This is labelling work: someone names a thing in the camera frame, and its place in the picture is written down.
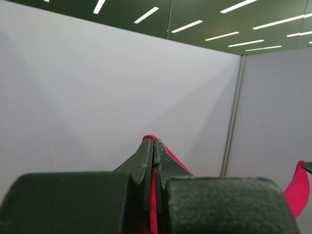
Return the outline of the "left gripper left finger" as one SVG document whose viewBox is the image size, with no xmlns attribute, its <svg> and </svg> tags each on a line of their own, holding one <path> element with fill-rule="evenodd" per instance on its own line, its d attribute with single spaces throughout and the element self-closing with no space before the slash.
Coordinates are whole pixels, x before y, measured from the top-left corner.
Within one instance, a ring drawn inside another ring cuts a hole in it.
<svg viewBox="0 0 312 234">
<path fill-rule="evenodd" d="M 113 171 L 28 173 L 0 206 L 3 234 L 152 234 L 154 142 Z"/>
</svg>

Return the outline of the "right aluminium corner post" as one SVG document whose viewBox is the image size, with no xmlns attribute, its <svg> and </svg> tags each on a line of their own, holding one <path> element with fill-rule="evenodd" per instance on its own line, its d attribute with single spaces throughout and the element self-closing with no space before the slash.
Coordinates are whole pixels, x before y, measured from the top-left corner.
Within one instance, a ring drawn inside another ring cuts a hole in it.
<svg viewBox="0 0 312 234">
<path fill-rule="evenodd" d="M 228 125 L 228 130 L 227 130 L 227 135 L 226 135 L 224 154 L 223 154 L 221 169 L 220 169 L 220 177 L 225 177 L 227 173 L 227 167 L 228 167 L 228 162 L 229 162 L 229 157 L 230 157 L 230 152 L 231 152 L 231 145 L 232 145 L 232 139 L 234 135 L 236 117 L 237 117 L 237 110 L 238 110 L 239 100 L 240 100 L 241 85 L 243 81 L 245 63 L 246 63 L 246 55 L 242 55 L 240 57 L 238 73 L 237 73 L 236 82 L 235 82 L 234 96 L 233 96 L 233 101 L 232 101 L 230 117 L 229 117 L 229 125 Z"/>
</svg>

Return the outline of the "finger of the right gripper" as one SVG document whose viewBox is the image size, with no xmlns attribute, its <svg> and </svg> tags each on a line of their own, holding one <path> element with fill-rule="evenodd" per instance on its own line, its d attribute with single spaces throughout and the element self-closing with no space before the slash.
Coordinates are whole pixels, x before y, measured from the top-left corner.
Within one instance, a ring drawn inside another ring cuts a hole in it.
<svg viewBox="0 0 312 234">
<path fill-rule="evenodd" d="M 308 173 L 312 174 L 312 162 L 303 162 L 301 167 L 304 168 Z"/>
</svg>

